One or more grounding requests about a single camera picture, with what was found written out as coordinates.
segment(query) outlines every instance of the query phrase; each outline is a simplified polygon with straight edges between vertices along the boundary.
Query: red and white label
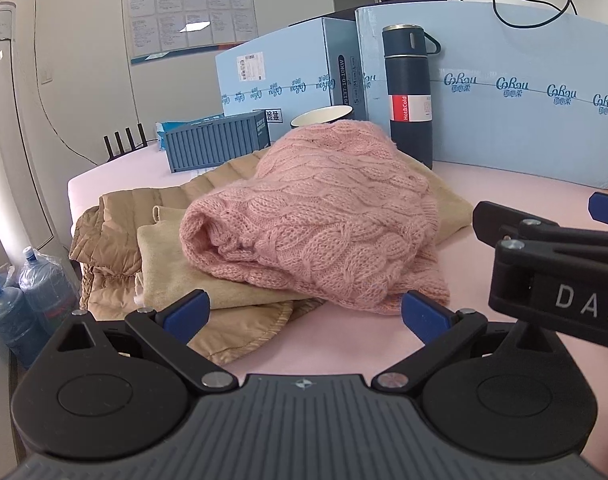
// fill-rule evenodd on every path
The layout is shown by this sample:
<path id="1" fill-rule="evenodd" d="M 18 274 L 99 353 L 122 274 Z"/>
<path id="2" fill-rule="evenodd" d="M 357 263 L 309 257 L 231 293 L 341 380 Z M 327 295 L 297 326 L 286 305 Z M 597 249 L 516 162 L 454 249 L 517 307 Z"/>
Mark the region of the red and white label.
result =
<path id="1" fill-rule="evenodd" d="M 404 123 L 433 120 L 430 95 L 391 95 L 390 119 Z"/>

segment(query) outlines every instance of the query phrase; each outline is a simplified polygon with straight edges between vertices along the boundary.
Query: pink tablecloth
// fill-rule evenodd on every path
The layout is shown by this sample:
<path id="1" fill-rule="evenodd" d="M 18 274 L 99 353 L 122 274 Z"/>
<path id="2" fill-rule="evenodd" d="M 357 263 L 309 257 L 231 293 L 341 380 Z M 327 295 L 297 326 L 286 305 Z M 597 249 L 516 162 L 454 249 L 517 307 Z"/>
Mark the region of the pink tablecloth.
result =
<path id="1" fill-rule="evenodd" d="M 608 229 L 587 212 L 594 189 L 546 178 L 459 164 L 435 163 L 434 171 L 471 203 L 481 200 L 550 218 L 568 227 Z M 96 205 L 100 195 L 133 187 L 177 186 L 190 173 L 171 174 L 165 155 L 149 147 L 72 179 L 68 184 L 72 218 Z M 439 247 L 439 258 L 452 293 L 451 308 L 475 308 L 491 320 L 506 320 L 486 304 L 493 250 L 467 228 Z M 598 400 L 597 424 L 584 457 L 608 474 L 608 349 L 562 335 Z M 327 303 L 288 324 L 273 340 L 228 369 L 248 373 L 361 373 L 367 381 L 421 347 L 399 317 L 354 312 Z"/>

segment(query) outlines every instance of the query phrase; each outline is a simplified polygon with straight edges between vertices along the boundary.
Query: pile of clothes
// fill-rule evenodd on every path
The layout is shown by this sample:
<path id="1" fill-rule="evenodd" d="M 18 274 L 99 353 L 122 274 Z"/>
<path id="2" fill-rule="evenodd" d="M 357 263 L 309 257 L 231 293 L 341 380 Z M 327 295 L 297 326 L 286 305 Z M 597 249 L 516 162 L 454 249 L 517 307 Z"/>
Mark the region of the pile of clothes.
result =
<path id="1" fill-rule="evenodd" d="M 401 294 L 441 304 L 436 244 L 472 207 L 372 123 L 292 130 L 180 187 L 108 193 L 77 222 L 82 306 L 122 319 L 209 294 L 189 346 L 223 365 L 324 301 L 398 314 Z"/>

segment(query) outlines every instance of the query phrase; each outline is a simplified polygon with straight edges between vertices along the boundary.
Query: thermos handle strap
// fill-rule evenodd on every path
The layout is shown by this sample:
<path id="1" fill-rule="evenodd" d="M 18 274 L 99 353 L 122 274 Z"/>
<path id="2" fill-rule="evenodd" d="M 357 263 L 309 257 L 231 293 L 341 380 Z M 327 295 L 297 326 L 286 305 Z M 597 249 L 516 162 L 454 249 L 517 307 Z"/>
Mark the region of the thermos handle strap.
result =
<path id="1" fill-rule="evenodd" d="M 433 38 L 430 34 L 426 32 L 424 32 L 424 36 L 431 40 L 431 42 L 435 45 L 435 52 L 427 52 L 427 54 L 429 54 L 430 56 L 433 54 L 439 54 L 441 52 L 441 45 L 439 44 L 439 41 L 437 41 L 435 38 Z"/>

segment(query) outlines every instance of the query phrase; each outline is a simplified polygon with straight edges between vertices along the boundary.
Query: blue gripper pad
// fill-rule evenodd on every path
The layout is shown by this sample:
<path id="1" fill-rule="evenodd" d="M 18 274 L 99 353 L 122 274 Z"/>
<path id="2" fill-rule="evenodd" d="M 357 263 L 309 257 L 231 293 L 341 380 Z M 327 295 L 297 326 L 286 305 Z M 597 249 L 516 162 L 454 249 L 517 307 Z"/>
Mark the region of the blue gripper pad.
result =
<path id="1" fill-rule="evenodd" d="M 158 312 L 155 322 L 176 339 L 188 344 L 208 322 L 209 316 L 209 295 L 203 290 L 193 290 Z"/>
<path id="2" fill-rule="evenodd" d="M 458 315 L 416 290 L 402 297 L 402 320 L 424 344 L 438 338 L 458 320 Z"/>
<path id="3" fill-rule="evenodd" d="M 593 220 L 608 224 L 608 194 L 593 193 L 588 199 L 588 212 Z"/>

